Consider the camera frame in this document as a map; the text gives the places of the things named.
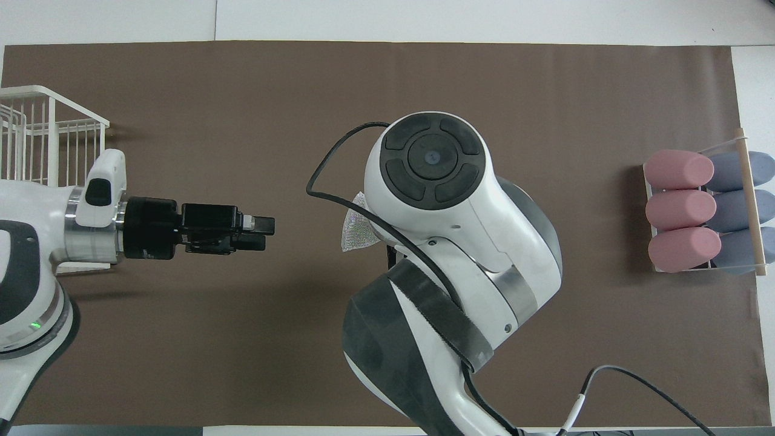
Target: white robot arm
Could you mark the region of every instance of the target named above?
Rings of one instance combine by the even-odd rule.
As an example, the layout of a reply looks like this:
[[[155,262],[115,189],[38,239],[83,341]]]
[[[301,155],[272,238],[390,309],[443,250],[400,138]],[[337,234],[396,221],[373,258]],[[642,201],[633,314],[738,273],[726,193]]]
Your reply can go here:
[[[35,379],[73,341],[78,307],[54,276],[65,261],[118,263],[186,252],[263,250],[274,218],[236,206],[126,196],[124,154],[106,150],[85,187],[0,180],[0,436]]]
[[[552,224],[495,175],[480,134],[449,113],[389,125],[364,184],[374,232],[404,258],[350,300],[350,367],[429,435],[516,431],[472,400],[463,381],[560,287]]]

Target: cable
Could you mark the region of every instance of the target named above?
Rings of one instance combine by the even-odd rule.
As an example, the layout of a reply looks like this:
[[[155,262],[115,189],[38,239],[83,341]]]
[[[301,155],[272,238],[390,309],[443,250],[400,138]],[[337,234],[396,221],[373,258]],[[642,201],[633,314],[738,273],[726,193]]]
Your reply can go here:
[[[660,388],[654,386],[653,383],[644,379],[640,375],[637,375],[634,372],[629,371],[628,369],[624,369],[620,366],[614,366],[614,365],[602,365],[589,371],[589,374],[587,374],[587,378],[584,380],[584,384],[581,387],[581,391],[579,392],[578,399],[576,400],[576,403],[573,405],[573,409],[571,410],[570,415],[568,416],[568,420],[560,428],[560,431],[557,432],[557,436],[564,436],[565,434],[567,434],[568,430],[571,427],[573,427],[574,421],[576,420],[576,417],[578,416],[581,410],[581,407],[584,405],[584,400],[586,399],[587,391],[589,390],[589,386],[592,383],[592,380],[599,372],[607,369],[611,371],[620,372],[625,375],[629,375],[635,380],[638,380],[639,382],[641,382],[643,385],[648,386],[652,391],[659,394],[659,396],[664,398],[668,403],[672,404],[673,407],[678,409],[685,417],[689,418],[691,422],[693,422],[694,425],[702,429],[702,431],[704,431],[705,434],[707,434],[708,436],[715,436],[713,431],[710,428],[708,428],[708,426],[700,422],[700,420],[698,420],[693,414],[691,414],[689,410],[686,410],[685,407],[681,406],[676,400],[673,400],[673,398],[671,398],[669,395],[663,392]]]
[[[345,200],[342,197],[337,197],[325,192],[318,192],[313,191],[312,188],[315,185],[315,182],[318,180],[318,177],[320,176],[320,173],[322,173],[323,168],[326,167],[326,165],[329,163],[329,160],[331,160],[331,157],[336,153],[336,151],[344,144],[349,138],[351,138],[356,133],[360,132],[361,130],[365,130],[371,127],[389,127],[390,124],[380,122],[380,121],[374,121],[371,123],[364,123],[360,126],[352,129],[351,131],[345,133],[343,137],[341,137],[338,141],[336,141],[336,144],[334,144],[333,147],[331,147],[331,150],[329,150],[328,154],[325,155],[322,161],[320,161],[320,164],[315,169],[315,172],[312,173],[312,177],[309,178],[309,182],[307,182],[307,195],[313,196],[319,199],[329,200],[330,202],[334,202],[336,204],[339,204],[341,206],[345,206],[348,209],[354,210],[361,215],[365,216],[371,222],[377,224],[380,228],[388,232],[392,237],[397,239],[399,242],[401,242],[407,249],[409,249],[417,258],[425,263],[428,268],[431,270],[433,274],[436,275],[436,277],[439,279],[439,281],[444,286],[444,289],[449,293],[449,297],[451,300],[462,310],[462,304],[460,302],[460,297],[457,293],[457,290],[455,289],[455,286],[452,284],[450,279],[444,274],[444,272],[439,268],[439,266],[422,250],[420,250],[417,245],[415,245],[413,242],[411,242],[404,234],[399,232],[395,227],[390,225],[385,220],[382,220],[379,216],[374,215],[371,211],[366,210],[365,208],[358,206],[357,204]],[[461,366],[463,368],[463,375],[466,380],[466,386],[468,386],[469,391],[471,392],[471,395],[474,396],[474,400],[479,404],[479,407],[481,407],[488,415],[490,415],[494,420],[496,420],[498,423],[500,423],[505,429],[509,432],[509,434],[513,436],[523,436],[524,431],[518,428],[514,428],[502,415],[500,415],[495,409],[490,406],[487,401],[482,398],[482,396],[479,394],[479,392],[476,389],[476,386],[474,385],[474,381],[471,379],[469,374],[469,368],[466,362],[461,359],[461,362],[463,363]]]

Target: black velcro strap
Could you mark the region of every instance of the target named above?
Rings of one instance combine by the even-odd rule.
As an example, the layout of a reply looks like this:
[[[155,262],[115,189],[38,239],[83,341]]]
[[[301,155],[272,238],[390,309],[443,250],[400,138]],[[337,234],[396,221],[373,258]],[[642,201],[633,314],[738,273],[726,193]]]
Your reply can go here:
[[[481,330],[420,268],[403,260],[387,276],[472,372],[490,360],[494,351]]]

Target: rolled blue towel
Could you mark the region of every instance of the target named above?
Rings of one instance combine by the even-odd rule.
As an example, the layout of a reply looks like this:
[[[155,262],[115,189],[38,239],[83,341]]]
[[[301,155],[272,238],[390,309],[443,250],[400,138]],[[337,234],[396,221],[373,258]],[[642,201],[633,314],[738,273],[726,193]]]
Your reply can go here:
[[[775,228],[762,227],[762,242],[764,243],[764,260],[767,264],[775,261]],[[739,266],[724,271],[730,274],[745,274],[751,272],[756,263],[753,260],[753,242],[751,230],[745,229],[722,236],[722,250],[713,258],[713,263],[719,268]]]
[[[775,159],[761,151],[749,151],[753,185],[759,186],[775,177]],[[737,151],[711,156],[713,178],[705,186],[713,192],[729,192],[742,189],[742,172]]]
[[[764,189],[754,192],[759,208],[759,224],[775,218],[775,195]],[[708,220],[708,227],[723,234],[748,228],[748,208],[743,190],[716,194],[713,199],[716,200],[716,214]]]

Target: brown surface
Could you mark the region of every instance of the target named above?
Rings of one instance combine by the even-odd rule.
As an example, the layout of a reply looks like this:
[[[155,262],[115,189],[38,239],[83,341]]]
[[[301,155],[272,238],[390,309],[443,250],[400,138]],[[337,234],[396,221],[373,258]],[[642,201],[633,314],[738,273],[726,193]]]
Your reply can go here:
[[[346,302],[384,248],[339,252],[345,210],[304,194],[366,121],[456,113],[560,235],[563,288],[477,377],[519,425],[559,425],[587,370],[629,367],[711,425],[769,424],[753,275],[649,270],[639,165],[738,126],[730,50],[497,44],[207,42],[8,47],[4,86],[48,86],[113,122],[133,195],[275,216],[263,253],[179,253],[63,279],[81,334],[19,423],[409,425],[350,373]],[[362,187],[373,130],[321,188]],[[579,425],[686,425],[603,375]]]

